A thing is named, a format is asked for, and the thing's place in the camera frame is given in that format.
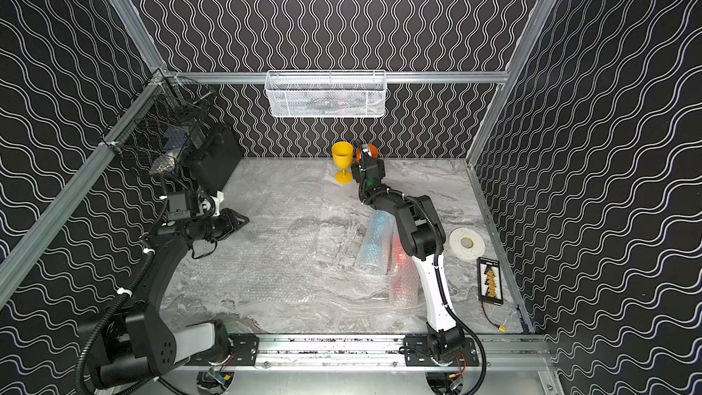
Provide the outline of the blue wine glass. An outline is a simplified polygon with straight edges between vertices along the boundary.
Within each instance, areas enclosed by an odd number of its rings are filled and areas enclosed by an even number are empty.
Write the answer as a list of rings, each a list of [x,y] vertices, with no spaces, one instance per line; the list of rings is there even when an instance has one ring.
[[[354,267],[365,274],[385,275],[389,269],[395,230],[395,217],[389,212],[375,210],[371,215]]]

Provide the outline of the yellow wine glass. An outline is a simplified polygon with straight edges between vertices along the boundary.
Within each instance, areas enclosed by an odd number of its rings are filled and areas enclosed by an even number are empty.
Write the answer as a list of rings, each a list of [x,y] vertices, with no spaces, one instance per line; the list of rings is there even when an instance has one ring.
[[[338,142],[332,146],[332,157],[335,165],[339,168],[336,174],[336,181],[345,185],[353,180],[353,175],[349,168],[354,160],[354,146],[349,142]]]

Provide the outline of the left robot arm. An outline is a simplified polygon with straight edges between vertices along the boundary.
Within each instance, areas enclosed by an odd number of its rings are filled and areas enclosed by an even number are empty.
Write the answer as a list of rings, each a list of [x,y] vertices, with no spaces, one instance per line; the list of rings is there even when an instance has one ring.
[[[80,326],[82,350],[73,377],[76,393],[117,388],[130,394],[190,360],[228,363],[234,352],[221,320],[174,332],[160,308],[175,269],[195,242],[216,245],[249,221],[230,208],[217,216],[159,219],[141,239],[136,273],[99,317]]]

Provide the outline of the orange wine glass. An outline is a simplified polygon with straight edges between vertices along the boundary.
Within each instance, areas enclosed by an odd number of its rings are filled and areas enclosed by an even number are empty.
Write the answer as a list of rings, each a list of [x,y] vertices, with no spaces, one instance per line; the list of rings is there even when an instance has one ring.
[[[363,155],[378,158],[378,148],[374,144],[360,144],[356,146],[356,162],[360,163]]]

